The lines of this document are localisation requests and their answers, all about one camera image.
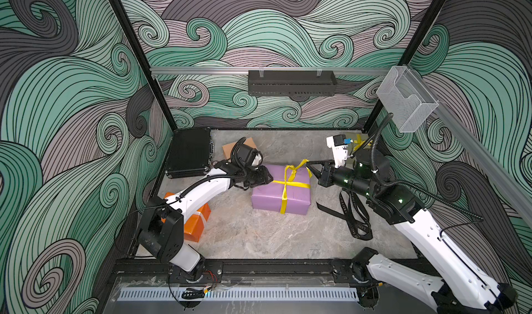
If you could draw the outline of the purple gift box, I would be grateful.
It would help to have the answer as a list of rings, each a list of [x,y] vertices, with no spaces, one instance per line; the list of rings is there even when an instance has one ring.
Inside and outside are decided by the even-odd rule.
[[[297,166],[267,164],[273,181],[253,189],[252,207],[280,214],[306,215],[311,206],[312,174],[305,162],[303,160]]]

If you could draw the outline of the yellow ribbon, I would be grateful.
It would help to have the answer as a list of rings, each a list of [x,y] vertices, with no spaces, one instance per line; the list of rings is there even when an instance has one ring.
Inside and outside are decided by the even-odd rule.
[[[303,159],[298,166],[285,167],[283,180],[274,183],[283,185],[281,194],[281,214],[306,215],[310,207],[311,190],[310,178],[312,174],[306,168],[308,160]]]
[[[359,149],[360,147],[362,147],[365,142],[367,141],[368,137],[367,136],[364,136],[362,134],[356,134],[355,135],[355,138],[352,139],[352,152],[356,152],[357,149]]]

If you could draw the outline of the black ribbon gold lettering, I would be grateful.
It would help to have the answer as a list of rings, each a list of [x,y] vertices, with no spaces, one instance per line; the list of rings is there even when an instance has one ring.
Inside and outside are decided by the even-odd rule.
[[[339,204],[342,208],[341,212],[319,203],[317,203],[317,208],[328,215],[345,221],[353,238],[362,241],[372,240],[374,236],[369,214],[359,197],[353,192],[342,189],[339,193]]]

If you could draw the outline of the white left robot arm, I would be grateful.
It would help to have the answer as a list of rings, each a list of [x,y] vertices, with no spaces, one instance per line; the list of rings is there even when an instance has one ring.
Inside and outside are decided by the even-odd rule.
[[[187,279],[197,281],[204,272],[205,258],[184,241],[184,224],[199,208],[236,183],[255,188],[273,182],[267,167],[240,166],[223,160],[205,177],[183,191],[162,199],[151,198],[142,214],[135,240],[161,264],[177,266]]]

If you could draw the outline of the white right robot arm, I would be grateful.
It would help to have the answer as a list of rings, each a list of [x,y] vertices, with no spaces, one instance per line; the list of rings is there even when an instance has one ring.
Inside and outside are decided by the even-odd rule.
[[[324,160],[306,166],[319,185],[342,188],[352,203],[359,203],[364,196],[368,206],[406,236],[438,273],[431,276],[417,271],[366,247],[351,262],[353,276],[360,284],[384,282],[437,313],[503,313],[516,303],[515,289],[496,282],[477,266],[404,186],[386,186],[377,180],[377,171],[365,164],[348,169]]]

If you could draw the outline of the orange gift box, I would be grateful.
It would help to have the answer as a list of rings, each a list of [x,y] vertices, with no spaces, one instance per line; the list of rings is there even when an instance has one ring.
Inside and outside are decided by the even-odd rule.
[[[171,192],[167,192],[166,195],[164,196],[166,203],[169,204],[173,209],[175,210],[181,209],[182,211],[185,211],[187,214],[190,215],[190,217],[187,219],[187,221],[184,224],[184,239],[186,241],[192,241],[192,242],[197,243],[200,241],[200,238],[203,234],[203,231],[206,225],[203,226],[202,221],[200,221],[197,216],[194,216],[195,211],[194,213],[191,213],[190,209],[185,208],[183,203],[179,203],[179,202],[175,203],[176,198],[177,198],[177,195]],[[211,208],[209,207],[208,203],[205,203],[198,210],[209,210],[211,213]]]

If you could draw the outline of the black case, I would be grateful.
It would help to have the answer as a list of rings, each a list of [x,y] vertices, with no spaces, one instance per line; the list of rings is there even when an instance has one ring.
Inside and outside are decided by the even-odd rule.
[[[212,155],[210,128],[176,130],[168,149],[165,174],[169,178],[205,175],[211,169]]]

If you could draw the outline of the black perforated wall tray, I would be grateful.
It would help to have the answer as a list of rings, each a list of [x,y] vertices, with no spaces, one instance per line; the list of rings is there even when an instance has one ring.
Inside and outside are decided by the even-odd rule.
[[[253,70],[247,85],[251,96],[288,96],[298,101],[333,96],[338,82],[331,70]]]

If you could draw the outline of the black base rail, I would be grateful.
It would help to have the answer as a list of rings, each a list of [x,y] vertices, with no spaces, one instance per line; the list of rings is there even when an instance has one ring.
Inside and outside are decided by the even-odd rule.
[[[324,277],[337,284],[363,284],[372,280],[368,270],[352,259],[207,259],[196,279],[181,268],[154,259],[121,259],[114,274],[129,277],[170,278],[173,284],[230,283],[258,277]]]

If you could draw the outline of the clear acrylic wall holder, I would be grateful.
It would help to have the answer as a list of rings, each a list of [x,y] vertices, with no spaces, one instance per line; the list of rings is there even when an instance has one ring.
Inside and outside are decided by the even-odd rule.
[[[439,106],[421,75],[406,65],[389,70],[377,96],[401,133],[416,132]]]

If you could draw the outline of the black frame post right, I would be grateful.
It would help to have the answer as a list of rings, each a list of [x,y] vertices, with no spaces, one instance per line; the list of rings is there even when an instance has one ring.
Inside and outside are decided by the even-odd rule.
[[[417,49],[424,41],[438,14],[441,12],[445,2],[446,0],[432,0],[421,20],[421,24],[416,29],[410,43],[407,45],[406,50],[398,62],[400,66],[407,65],[411,62]]]

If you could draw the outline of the black frame post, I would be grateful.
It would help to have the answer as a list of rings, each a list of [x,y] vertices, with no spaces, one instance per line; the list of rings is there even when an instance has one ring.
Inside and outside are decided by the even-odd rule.
[[[139,42],[139,39],[137,38],[133,25],[131,21],[129,20],[129,17],[127,16],[126,9],[123,6],[123,3],[121,0],[108,0],[110,6],[112,7],[112,10],[116,16],[116,19],[118,20],[127,41],[129,42],[132,52],[137,59],[137,62],[141,68],[141,71],[143,72],[145,79],[147,80],[147,83],[152,91],[152,94],[154,95],[155,100],[159,104],[159,107],[161,108],[161,111],[163,113],[163,116],[167,122],[167,124],[170,126],[170,129],[172,132],[177,130],[177,124],[173,118],[173,115],[170,111],[170,108],[168,104],[166,103],[165,96],[163,94],[162,88],[159,84],[159,82],[152,76],[152,72],[150,70],[150,65],[148,62],[148,59],[141,48],[141,44]]]
[[[445,2],[446,0],[432,0],[421,20],[421,24],[416,29],[410,43],[407,45],[406,50],[398,62],[400,66],[407,65],[411,62],[417,49],[424,41],[438,14],[441,12]]]

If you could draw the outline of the aluminium rail right wall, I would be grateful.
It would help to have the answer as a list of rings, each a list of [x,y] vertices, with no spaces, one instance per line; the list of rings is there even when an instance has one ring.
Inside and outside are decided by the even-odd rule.
[[[461,146],[470,153],[505,200],[520,217],[531,223],[531,155],[523,154],[528,146],[531,112],[520,103],[503,103],[504,94],[493,100],[487,91],[462,88],[440,74],[426,78],[411,67],[406,72],[414,77],[414,90],[436,99],[436,116],[451,130]]]

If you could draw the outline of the black frame post left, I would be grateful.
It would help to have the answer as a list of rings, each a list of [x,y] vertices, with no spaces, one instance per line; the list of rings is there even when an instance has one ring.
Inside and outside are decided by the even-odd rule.
[[[148,59],[141,48],[141,44],[139,42],[139,39],[137,38],[133,25],[131,21],[129,20],[129,17],[127,16],[126,9],[123,6],[123,3],[121,0],[108,0],[110,6],[112,7],[112,10],[116,16],[116,19],[118,20],[127,41],[129,42],[132,52],[137,59],[137,62],[141,68],[141,71],[143,72],[145,79],[147,80],[147,83],[152,91],[152,94],[154,95],[155,100],[159,104],[159,107],[161,108],[161,111],[163,113],[163,116],[167,122],[167,124],[170,126],[170,129],[172,132],[177,130],[177,124],[173,118],[173,115],[170,111],[170,108],[168,104],[166,103],[165,96],[163,94],[162,88],[159,84],[159,82],[152,76],[152,72],[150,70],[150,65],[148,62]]]

